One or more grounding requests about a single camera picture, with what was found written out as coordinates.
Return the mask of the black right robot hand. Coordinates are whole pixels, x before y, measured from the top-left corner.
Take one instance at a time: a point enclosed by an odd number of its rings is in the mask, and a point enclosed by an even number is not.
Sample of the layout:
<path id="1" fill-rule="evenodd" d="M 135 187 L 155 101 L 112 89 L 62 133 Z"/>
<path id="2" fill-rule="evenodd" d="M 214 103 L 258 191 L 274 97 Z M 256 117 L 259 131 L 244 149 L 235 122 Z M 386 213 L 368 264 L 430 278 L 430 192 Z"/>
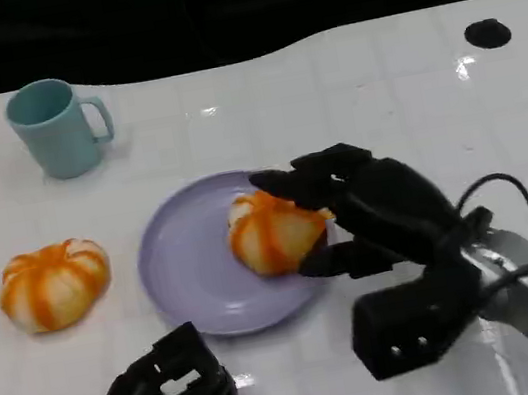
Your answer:
<path id="1" fill-rule="evenodd" d="M 312 250 L 298 272 L 305 277 L 362 278 L 397 262 L 427 265 L 461 216 L 416 170 L 371 151 L 338 143 L 291 161 L 291 170 L 262 170 L 250 182 L 295 206 L 328 209 L 352 240 Z"/>

